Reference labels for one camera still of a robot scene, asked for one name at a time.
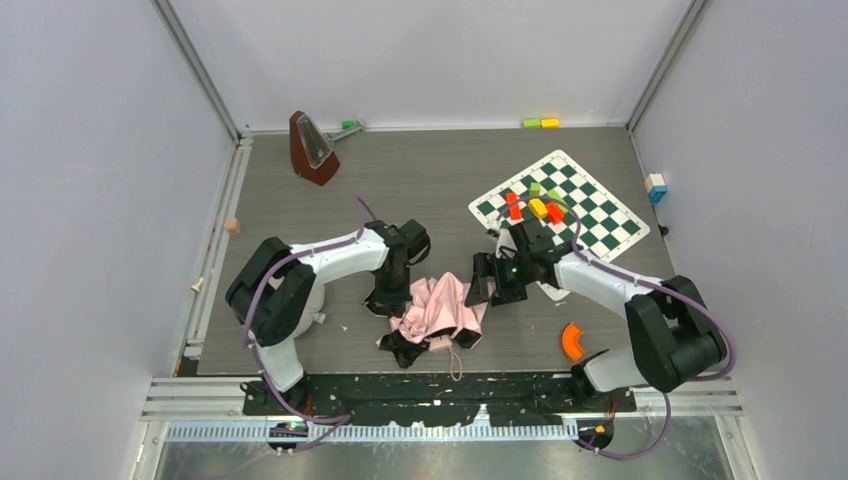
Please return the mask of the pink and black folding umbrella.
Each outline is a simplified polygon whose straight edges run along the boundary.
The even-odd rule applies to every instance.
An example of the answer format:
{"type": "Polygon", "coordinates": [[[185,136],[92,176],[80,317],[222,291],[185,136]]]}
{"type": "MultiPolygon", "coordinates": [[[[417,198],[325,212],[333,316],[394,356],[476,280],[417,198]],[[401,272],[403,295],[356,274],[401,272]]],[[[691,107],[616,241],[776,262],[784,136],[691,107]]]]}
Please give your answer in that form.
{"type": "Polygon", "coordinates": [[[449,376],[460,381],[464,370],[456,349],[473,349],[480,343],[487,305],[467,306],[470,285],[452,273],[418,279],[410,292],[411,301],[402,314],[389,319],[390,332],[376,341],[377,347],[392,353],[402,369],[426,352],[446,351],[449,376]]]}

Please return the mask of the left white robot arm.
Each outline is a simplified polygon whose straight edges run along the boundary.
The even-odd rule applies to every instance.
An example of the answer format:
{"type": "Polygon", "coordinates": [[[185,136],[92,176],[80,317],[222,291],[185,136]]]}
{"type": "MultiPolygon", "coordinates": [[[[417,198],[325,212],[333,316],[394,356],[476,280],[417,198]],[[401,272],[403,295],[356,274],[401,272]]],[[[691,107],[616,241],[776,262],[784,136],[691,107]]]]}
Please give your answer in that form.
{"type": "Polygon", "coordinates": [[[326,284],[369,272],[375,284],[366,308],[376,316],[399,317],[412,299],[410,269],[430,248],[426,229],[415,220],[401,226],[374,220],[347,236],[312,244],[289,246],[270,237],[232,281],[225,302],[267,383],[285,393],[305,376],[295,339],[316,321],[326,284]]]}

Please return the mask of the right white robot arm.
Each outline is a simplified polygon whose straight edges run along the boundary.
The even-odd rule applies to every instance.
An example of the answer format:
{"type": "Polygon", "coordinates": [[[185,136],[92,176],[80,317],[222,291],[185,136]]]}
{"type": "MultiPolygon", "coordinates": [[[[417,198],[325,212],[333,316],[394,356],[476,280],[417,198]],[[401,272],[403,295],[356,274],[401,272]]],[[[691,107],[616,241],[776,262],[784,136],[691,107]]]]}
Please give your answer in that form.
{"type": "Polygon", "coordinates": [[[496,234],[495,251],[473,257],[466,306],[524,301],[527,286],[538,283],[581,295],[626,322],[629,346],[571,368],[574,396],[643,385],[669,393],[728,361],[730,347],[690,279],[639,276],[580,246],[558,244],[529,221],[496,234]]]}

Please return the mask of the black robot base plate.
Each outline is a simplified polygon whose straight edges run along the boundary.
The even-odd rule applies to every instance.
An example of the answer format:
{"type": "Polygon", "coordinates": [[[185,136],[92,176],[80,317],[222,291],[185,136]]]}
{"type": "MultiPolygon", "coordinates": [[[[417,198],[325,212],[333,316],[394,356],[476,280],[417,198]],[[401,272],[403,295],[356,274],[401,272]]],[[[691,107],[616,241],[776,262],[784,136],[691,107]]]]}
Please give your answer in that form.
{"type": "Polygon", "coordinates": [[[468,425],[480,413],[494,426],[551,425],[560,414],[630,413],[632,393],[620,388],[584,395],[562,372],[447,374],[315,374],[285,400],[314,417],[346,417],[355,426],[468,425]]]}

